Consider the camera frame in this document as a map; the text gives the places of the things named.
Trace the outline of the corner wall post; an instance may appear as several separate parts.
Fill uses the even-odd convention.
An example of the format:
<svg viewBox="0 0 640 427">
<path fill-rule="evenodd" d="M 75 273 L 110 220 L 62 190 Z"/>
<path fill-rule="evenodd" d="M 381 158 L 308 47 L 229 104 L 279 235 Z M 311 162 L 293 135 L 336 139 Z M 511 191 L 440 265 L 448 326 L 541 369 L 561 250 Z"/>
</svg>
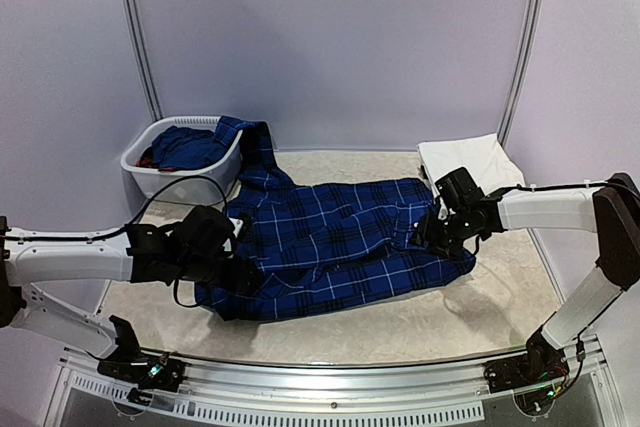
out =
<svg viewBox="0 0 640 427">
<path fill-rule="evenodd" d="M 150 118 L 156 122 L 163 118 L 163 111 L 147 52 L 138 0 L 122 0 L 122 3 L 143 96 Z"/>
<path fill-rule="evenodd" d="M 498 124 L 498 142 L 505 147 L 514 124 L 519 99 L 524 87 L 526 73 L 534 46 L 536 29 L 543 0 L 527 0 L 523 17 L 521 35 L 518 43 L 516 64 L 511 77 L 508 95 L 500 122 Z"/>
</svg>

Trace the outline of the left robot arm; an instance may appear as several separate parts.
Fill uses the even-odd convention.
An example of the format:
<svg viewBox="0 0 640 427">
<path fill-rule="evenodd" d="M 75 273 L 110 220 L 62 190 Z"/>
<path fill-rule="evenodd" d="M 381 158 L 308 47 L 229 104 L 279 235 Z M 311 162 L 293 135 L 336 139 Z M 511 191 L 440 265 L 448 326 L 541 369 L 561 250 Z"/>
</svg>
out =
<svg viewBox="0 0 640 427">
<path fill-rule="evenodd" d="M 52 297 L 41 282 L 107 280 L 127 283 L 200 283 L 252 294 L 264 276 L 236 250 L 244 223 L 208 206 L 177 222 L 129 222 L 95 233 L 39 233 L 1 226 L 1 325 L 29 330 L 108 357 L 128 381 L 148 373 L 135 333 L 122 320 L 105 320 Z"/>
</svg>

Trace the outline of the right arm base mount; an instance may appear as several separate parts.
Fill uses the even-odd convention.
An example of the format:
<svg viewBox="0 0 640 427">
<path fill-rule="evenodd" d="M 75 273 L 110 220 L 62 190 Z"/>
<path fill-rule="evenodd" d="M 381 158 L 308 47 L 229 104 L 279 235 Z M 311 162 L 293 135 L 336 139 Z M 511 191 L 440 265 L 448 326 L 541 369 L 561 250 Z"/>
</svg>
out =
<svg viewBox="0 0 640 427">
<path fill-rule="evenodd" d="M 555 349 L 537 331 L 527 340 L 524 353 L 486 362 L 483 376 L 491 393 L 515 391 L 513 400 L 522 414 L 544 416 L 582 374 L 586 350 L 580 336 L 575 354 L 578 368 L 570 376 L 564 349 Z"/>
</svg>

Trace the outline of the left corner wall post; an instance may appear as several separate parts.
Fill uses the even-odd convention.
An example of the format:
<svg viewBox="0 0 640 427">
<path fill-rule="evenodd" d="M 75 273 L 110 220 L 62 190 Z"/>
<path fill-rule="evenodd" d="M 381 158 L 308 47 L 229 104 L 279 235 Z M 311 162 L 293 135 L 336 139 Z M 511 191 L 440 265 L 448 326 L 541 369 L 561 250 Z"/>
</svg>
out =
<svg viewBox="0 0 640 427">
<path fill-rule="evenodd" d="M 122 0 L 122 3 L 143 96 L 150 118 L 156 122 L 163 118 L 163 111 L 147 52 L 138 0 Z"/>
</svg>

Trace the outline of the aluminium front rail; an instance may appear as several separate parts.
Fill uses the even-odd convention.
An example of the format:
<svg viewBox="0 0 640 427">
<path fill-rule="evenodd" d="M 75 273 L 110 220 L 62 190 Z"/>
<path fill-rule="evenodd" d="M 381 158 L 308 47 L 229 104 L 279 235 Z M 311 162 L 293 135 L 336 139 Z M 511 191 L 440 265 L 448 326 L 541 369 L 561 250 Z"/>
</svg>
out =
<svg viewBox="0 0 640 427">
<path fill-rule="evenodd" d="M 627 420 L 598 339 L 553 382 L 494 392 L 475 356 L 389 366 L 243 364 L 184 356 L 176 392 L 128 400 L 78 351 L 61 358 L 48 426 L 623 426 Z"/>
</svg>

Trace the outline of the white plastic laundry basket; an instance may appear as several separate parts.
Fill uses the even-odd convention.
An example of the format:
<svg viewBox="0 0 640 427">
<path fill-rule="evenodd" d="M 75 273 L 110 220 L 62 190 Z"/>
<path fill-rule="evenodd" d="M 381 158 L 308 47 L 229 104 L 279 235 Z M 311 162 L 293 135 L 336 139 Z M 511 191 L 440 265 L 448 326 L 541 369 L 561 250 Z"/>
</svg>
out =
<svg viewBox="0 0 640 427">
<path fill-rule="evenodd" d="M 156 136 L 171 126 L 205 129 L 216 132 L 220 116 L 174 116 L 157 121 L 148 126 L 134 143 L 122 154 L 121 168 L 128 172 L 138 185 L 142 193 L 151 198 L 162 187 L 176 179 L 185 178 L 172 185 L 157 197 L 158 201 L 181 204 L 218 204 L 230 193 L 241 166 L 240 141 L 242 132 L 236 131 L 226 136 L 223 144 L 228 148 L 224 157 L 217 163 L 199 170 L 178 170 L 174 172 L 160 172 L 155 169 L 137 168 L 137 160 L 145 149 L 151 146 Z"/>
</svg>

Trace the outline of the dark blue garment in basket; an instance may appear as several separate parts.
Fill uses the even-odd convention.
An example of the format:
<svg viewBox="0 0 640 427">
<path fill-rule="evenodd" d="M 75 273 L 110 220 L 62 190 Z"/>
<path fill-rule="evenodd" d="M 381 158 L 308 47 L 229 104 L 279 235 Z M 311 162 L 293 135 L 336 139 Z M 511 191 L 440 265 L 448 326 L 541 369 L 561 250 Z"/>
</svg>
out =
<svg viewBox="0 0 640 427">
<path fill-rule="evenodd" d="M 199 170 L 220 161 L 228 148 L 214 131 L 171 126 L 151 143 L 151 165 L 159 170 Z"/>
</svg>

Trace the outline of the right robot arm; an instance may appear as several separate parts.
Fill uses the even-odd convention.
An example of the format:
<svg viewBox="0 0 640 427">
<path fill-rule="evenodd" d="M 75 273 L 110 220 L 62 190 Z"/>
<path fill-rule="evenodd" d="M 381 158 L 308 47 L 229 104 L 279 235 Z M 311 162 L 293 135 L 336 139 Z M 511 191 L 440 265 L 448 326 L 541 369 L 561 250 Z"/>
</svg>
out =
<svg viewBox="0 0 640 427">
<path fill-rule="evenodd" d="M 590 261 L 561 306 L 531 335 L 517 374 L 537 383 L 562 350 L 590 328 L 639 281 L 639 189 L 623 172 L 599 181 L 534 186 L 511 185 L 485 193 L 461 167 L 436 181 L 435 204 L 416 223 L 412 241 L 430 252 L 459 259 L 467 240 L 525 230 L 533 234 L 553 279 L 561 279 L 552 255 L 560 241 L 581 261 Z"/>
</svg>

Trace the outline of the white t-shirt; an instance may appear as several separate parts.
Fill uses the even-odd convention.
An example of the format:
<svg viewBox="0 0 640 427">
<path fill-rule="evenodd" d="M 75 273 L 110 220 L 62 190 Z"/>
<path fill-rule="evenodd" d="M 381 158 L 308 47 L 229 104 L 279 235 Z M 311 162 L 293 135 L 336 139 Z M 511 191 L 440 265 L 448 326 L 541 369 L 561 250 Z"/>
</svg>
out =
<svg viewBox="0 0 640 427">
<path fill-rule="evenodd" d="M 460 140 L 421 142 L 417 150 L 433 193 L 436 193 L 437 180 L 460 167 L 467 169 L 485 194 L 501 187 L 525 184 L 522 171 L 507 156 L 495 133 Z"/>
</svg>

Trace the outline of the blue plaid shirt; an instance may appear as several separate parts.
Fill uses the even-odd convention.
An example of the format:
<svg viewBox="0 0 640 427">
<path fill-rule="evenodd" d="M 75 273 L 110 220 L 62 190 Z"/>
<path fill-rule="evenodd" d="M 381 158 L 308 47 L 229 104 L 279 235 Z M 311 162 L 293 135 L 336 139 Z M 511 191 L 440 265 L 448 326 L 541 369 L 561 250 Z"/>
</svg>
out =
<svg viewBox="0 0 640 427">
<path fill-rule="evenodd" d="M 450 260 L 412 243 L 434 203 L 422 180 L 297 185 L 277 166 L 266 123 L 223 116 L 214 134 L 225 147 L 240 142 L 241 188 L 227 212 L 248 221 L 236 253 L 264 276 L 249 294 L 195 285 L 196 301 L 223 320 L 351 309 L 446 286 L 474 269 L 469 251 Z"/>
</svg>

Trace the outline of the red garment in basket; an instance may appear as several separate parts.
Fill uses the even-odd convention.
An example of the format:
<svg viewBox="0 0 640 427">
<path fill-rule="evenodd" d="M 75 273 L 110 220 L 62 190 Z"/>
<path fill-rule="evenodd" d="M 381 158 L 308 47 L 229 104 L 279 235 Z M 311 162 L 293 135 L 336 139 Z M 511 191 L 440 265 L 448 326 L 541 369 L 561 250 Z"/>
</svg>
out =
<svg viewBox="0 0 640 427">
<path fill-rule="evenodd" d="M 146 169 L 155 169 L 160 172 L 174 172 L 176 171 L 175 167 L 172 166 L 161 166 L 158 162 L 154 160 L 154 152 L 153 147 L 150 146 L 144 150 L 139 159 L 137 160 L 135 166 L 137 168 L 146 168 Z"/>
</svg>

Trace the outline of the right corner wall post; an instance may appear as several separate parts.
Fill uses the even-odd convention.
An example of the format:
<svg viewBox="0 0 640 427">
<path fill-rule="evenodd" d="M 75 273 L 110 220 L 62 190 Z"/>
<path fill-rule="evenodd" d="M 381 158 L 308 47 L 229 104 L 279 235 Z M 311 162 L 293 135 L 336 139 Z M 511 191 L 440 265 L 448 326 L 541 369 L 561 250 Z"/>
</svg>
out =
<svg viewBox="0 0 640 427">
<path fill-rule="evenodd" d="M 514 124 L 519 99 L 524 87 L 526 73 L 534 46 L 536 29 L 543 0 L 527 0 L 523 17 L 521 35 L 518 43 L 516 64 L 511 77 L 508 95 L 500 122 L 498 124 L 498 142 L 505 147 Z"/>
</svg>

